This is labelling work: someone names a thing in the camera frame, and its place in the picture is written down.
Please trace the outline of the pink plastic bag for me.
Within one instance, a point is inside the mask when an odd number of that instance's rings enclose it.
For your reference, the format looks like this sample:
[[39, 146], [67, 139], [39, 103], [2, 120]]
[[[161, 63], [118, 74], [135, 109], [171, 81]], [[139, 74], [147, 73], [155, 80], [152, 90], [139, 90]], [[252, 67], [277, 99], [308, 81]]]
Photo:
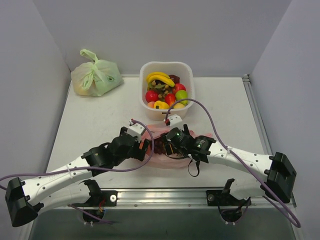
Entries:
[[[149, 124], [147, 127], [151, 131], [154, 141], [162, 140], [161, 136], [170, 130], [164, 123]], [[153, 153], [146, 166], [158, 169], [183, 169], [188, 166], [189, 162], [189, 158], [182, 158], [178, 155], [168, 156]]]

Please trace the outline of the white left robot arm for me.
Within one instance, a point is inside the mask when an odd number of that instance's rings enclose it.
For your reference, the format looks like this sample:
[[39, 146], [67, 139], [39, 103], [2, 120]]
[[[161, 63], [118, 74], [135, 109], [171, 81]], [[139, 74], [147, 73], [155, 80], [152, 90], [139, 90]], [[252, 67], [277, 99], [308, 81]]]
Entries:
[[68, 164], [47, 173], [13, 174], [8, 176], [5, 202], [13, 227], [24, 226], [39, 214], [72, 204], [90, 206], [102, 201], [102, 191], [93, 177], [116, 168], [127, 159], [144, 165], [147, 149], [154, 146], [154, 138], [142, 139], [147, 129], [139, 124], [122, 127], [111, 142], [91, 148]]

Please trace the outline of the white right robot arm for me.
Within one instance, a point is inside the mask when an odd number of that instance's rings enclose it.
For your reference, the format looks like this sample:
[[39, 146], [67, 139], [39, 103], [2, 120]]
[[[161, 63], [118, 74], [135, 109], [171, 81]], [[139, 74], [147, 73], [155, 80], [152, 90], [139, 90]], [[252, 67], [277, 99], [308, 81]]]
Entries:
[[252, 179], [239, 180], [232, 177], [227, 181], [221, 197], [228, 205], [259, 196], [285, 204], [291, 200], [297, 172], [284, 153], [267, 155], [233, 147], [224, 148], [211, 137], [192, 137], [187, 125], [183, 129], [171, 128], [162, 135], [162, 139], [168, 155], [181, 154], [195, 161], [197, 166], [201, 162], [218, 164], [251, 174]]

